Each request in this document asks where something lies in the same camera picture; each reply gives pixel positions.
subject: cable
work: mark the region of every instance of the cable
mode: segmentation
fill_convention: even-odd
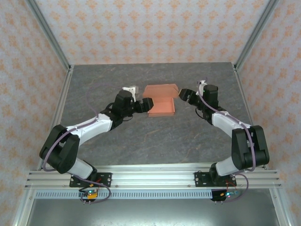
[[[94,202],[90,202],[90,204],[93,204],[93,203],[99,203],[99,202],[106,201],[106,200],[112,195],[112,192],[111,192],[110,188],[109,188],[108,186],[104,185],[104,184],[97,183],[97,182],[91,181],[91,180],[87,180],[87,179],[81,178],[81,177],[79,177],[79,176],[77,176],[77,175],[73,175],[73,176],[76,177],[76,178],[79,179],[79,180],[84,181],[84,182],[88,182],[88,183],[91,183],[91,184],[94,184],[94,185],[98,185],[98,186],[100,186],[100,187],[105,187],[105,188],[109,191],[109,194],[107,195],[107,197],[105,197],[104,199],[96,200],[96,201],[94,201]],[[88,192],[85,192],[85,193],[83,193],[83,194],[80,196],[80,200],[81,200],[83,203],[86,202],[86,201],[83,199],[83,196],[86,195],[87,193],[88,193]]]
[[[199,85],[200,85],[200,81],[198,81],[198,96],[200,97],[201,101],[209,108],[211,109],[212,111],[216,112],[216,113],[219,113],[221,115],[224,115],[230,119],[232,119],[233,121],[235,121],[236,123],[238,123],[242,128],[244,128],[244,130],[246,131],[246,134],[247,134],[247,137],[248,137],[248,140],[249,140],[249,143],[250,143],[250,146],[251,146],[251,153],[252,153],[252,162],[253,162],[253,166],[251,169],[246,169],[247,171],[254,171],[255,168],[256,168],[256,159],[255,159],[255,150],[254,150],[254,146],[253,146],[253,141],[252,141],[252,138],[251,138],[251,134],[248,130],[248,128],[240,121],[238,120],[237,118],[233,117],[232,115],[230,114],[225,114],[223,112],[220,112],[216,109],[214,109],[213,107],[211,107],[209,104],[207,104],[207,102],[203,99],[203,97],[201,96],[201,90],[199,88]]]
[[[229,188],[229,184],[232,185],[232,186],[237,190],[237,188],[236,188],[236,186],[235,186],[234,183],[229,182],[229,181],[226,181],[226,183],[228,183],[228,184],[227,184],[227,190],[228,190],[228,188]]]
[[[201,119],[204,119],[202,116],[200,116],[200,115],[198,114],[197,109],[198,109],[198,108],[196,107],[195,112],[196,112],[197,116],[200,117]]]
[[[113,105],[113,103],[109,103],[109,104],[105,107],[105,109],[111,110],[110,107],[111,107],[112,105]]]
[[[89,100],[88,100],[90,91],[93,90],[93,89],[95,89],[95,88],[96,88],[96,87],[90,87],[90,88],[88,89],[88,91],[86,92],[86,104],[87,104],[88,107],[95,113],[95,118],[94,118],[94,120],[91,121],[91,122],[88,122],[88,123],[86,123],[86,124],[84,124],[84,125],[81,125],[81,126],[72,128],[71,130],[68,130],[67,132],[63,133],[63,134],[62,134],[62,135],[61,135],[61,136],[53,143],[53,145],[51,146],[51,148],[50,148],[49,151],[47,152],[47,154],[46,154],[46,156],[45,156],[45,159],[44,159],[44,161],[43,161],[42,168],[43,168],[43,170],[44,170],[45,172],[53,172],[53,171],[55,171],[55,169],[47,169],[47,168],[46,168],[46,163],[47,163],[47,161],[48,161],[48,158],[49,158],[50,154],[51,154],[52,151],[54,150],[54,148],[59,144],[59,142],[60,142],[65,136],[67,136],[69,133],[71,133],[71,132],[73,132],[73,131],[75,131],[75,130],[77,130],[77,129],[81,129],[81,128],[86,127],[86,126],[90,126],[90,125],[92,125],[94,122],[96,122],[96,121],[98,120],[98,113],[97,113],[97,111],[91,106],[91,104],[89,103]]]
[[[225,200],[225,201],[223,201],[223,203],[224,202],[233,202],[233,201],[237,201],[237,200],[241,199],[249,189],[249,180],[248,180],[248,178],[244,174],[241,174],[241,173],[236,173],[235,175],[242,176],[246,179],[246,189],[239,197],[237,197],[235,199]]]
[[[79,192],[86,192],[86,191],[84,191],[84,190],[87,189],[87,188],[91,188],[91,187],[90,187],[90,186],[83,187],[83,188],[79,189]]]
[[[131,116],[131,118],[130,118],[130,119],[127,119],[127,120],[123,120],[123,121],[130,121],[130,120],[132,120],[132,118],[133,118],[133,116]]]

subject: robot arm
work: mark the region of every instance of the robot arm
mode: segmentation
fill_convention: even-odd
[[[269,162],[269,153],[263,128],[261,126],[251,126],[236,120],[225,109],[221,108],[217,99],[217,86],[207,85],[205,81],[201,81],[199,91],[182,89],[179,96],[183,101],[195,106],[196,110],[202,111],[203,119],[209,124],[220,128],[232,138],[231,157],[211,166],[212,181],[216,182],[221,177],[252,167],[251,145],[254,147],[256,166],[267,164]],[[199,95],[217,112],[206,106]],[[246,130],[243,125],[251,135],[251,143],[247,139]]]
[[[71,131],[54,147],[47,163],[61,174],[68,172],[94,181],[97,170],[77,158],[78,148],[87,140],[116,128],[122,124],[125,117],[132,117],[134,113],[148,112],[153,107],[151,98],[144,98],[142,103],[136,101],[135,91],[136,89],[133,87],[122,88],[115,101],[98,114],[97,120],[92,118],[74,126],[57,125],[53,127],[40,151],[40,158],[45,159],[54,143],[63,134]]]

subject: patterned wallpaper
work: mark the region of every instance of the patterned wallpaper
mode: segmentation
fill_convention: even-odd
[[[66,72],[24,0],[1,1],[0,37],[0,225],[10,226]]]
[[[301,4],[282,0],[240,71],[254,122],[265,129],[270,166],[281,170],[301,225]]]
[[[37,0],[71,64],[235,62],[268,0]]]

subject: black mounting plate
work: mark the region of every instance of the black mounting plate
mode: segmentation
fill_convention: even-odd
[[[220,177],[220,179],[217,181],[217,184],[215,185],[209,175],[209,172],[199,171],[194,173],[194,182],[196,187],[226,187],[227,186],[226,181],[232,182],[236,186],[237,185],[236,180],[235,179],[233,180],[232,178],[235,177],[230,177],[230,175]]]
[[[100,179],[99,183],[111,187],[112,173],[97,173],[96,180]],[[76,177],[71,176],[69,187],[88,187],[90,183],[84,182]]]

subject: orange box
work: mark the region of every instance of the orange box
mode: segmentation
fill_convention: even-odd
[[[154,103],[154,106],[148,112],[148,116],[173,116],[175,113],[174,98],[177,98],[178,96],[179,89],[176,84],[146,86],[143,98],[150,97]]]

